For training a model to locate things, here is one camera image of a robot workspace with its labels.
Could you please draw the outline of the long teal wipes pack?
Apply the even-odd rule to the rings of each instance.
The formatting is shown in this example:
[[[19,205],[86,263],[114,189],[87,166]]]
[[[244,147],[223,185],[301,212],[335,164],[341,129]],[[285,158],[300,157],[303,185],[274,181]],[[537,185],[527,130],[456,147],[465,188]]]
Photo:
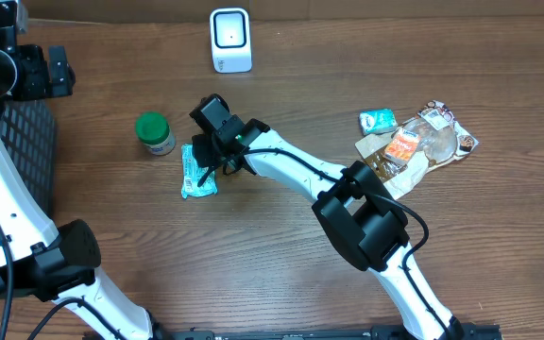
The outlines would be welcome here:
[[[218,193],[214,173],[207,176],[202,185],[199,181],[206,174],[207,169],[199,167],[196,158],[193,155],[193,146],[184,144],[181,147],[183,182],[181,187],[181,196],[183,199],[192,197],[203,197],[216,195]]]

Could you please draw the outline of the green capped plastic bottle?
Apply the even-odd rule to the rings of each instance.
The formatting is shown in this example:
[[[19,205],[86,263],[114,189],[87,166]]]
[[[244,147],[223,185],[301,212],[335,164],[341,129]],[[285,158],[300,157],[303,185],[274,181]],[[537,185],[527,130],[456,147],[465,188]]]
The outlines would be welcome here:
[[[169,154],[176,145],[176,138],[167,119],[160,113],[147,111],[142,113],[135,123],[137,138],[153,155]]]

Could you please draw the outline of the teal tissue pack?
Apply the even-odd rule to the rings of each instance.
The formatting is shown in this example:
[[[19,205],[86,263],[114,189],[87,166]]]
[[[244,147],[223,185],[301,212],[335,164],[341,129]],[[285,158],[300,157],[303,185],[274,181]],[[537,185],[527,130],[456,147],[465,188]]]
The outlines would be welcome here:
[[[398,127],[390,109],[363,111],[359,114],[359,124],[364,135],[392,132]]]

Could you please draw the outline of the brown white snack bag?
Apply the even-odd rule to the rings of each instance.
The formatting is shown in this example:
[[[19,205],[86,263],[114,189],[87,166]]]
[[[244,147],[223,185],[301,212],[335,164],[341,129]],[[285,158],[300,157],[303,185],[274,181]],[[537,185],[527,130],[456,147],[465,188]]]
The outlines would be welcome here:
[[[478,140],[458,123],[452,110],[438,100],[429,101],[413,117],[397,123],[394,131],[364,135],[355,144],[365,163],[395,199],[411,192],[434,169],[467,157],[478,145]],[[403,166],[383,156],[384,148],[400,128],[421,137],[416,153]]]

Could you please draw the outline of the orange tissue pack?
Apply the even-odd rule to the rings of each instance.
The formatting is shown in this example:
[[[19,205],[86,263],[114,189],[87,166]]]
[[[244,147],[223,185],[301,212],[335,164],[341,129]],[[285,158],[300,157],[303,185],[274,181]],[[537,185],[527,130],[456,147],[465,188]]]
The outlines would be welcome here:
[[[421,137],[417,133],[400,128],[384,148],[382,155],[389,161],[403,166],[414,156],[420,141]]]

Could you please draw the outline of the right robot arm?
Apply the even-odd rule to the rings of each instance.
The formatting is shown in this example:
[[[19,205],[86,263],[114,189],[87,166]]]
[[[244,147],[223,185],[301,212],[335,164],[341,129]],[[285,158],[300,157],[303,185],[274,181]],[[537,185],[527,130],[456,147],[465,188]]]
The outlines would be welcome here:
[[[333,248],[350,265],[374,275],[415,339],[461,339],[460,321],[435,296],[418,268],[406,231],[419,216],[396,201],[363,162],[322,161],[286,142],[269,125],[243,122],[217,93],[191,111],[201,128],[194,156],[207,174],[242,169],[273,179],[304,196]]]

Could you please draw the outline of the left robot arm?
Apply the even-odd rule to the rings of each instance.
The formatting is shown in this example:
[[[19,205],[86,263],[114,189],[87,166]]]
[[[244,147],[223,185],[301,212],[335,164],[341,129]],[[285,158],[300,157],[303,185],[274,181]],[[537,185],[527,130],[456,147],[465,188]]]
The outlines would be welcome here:
[[[71,95],[75,74],[62,47],[18,44],[25,27],[22,4],[0,1],[0,299],[49,301],[87,323],[93,338],[163,339],[152,314],[102,269],[90,227],[51,219],[57,126],[43,100]]]

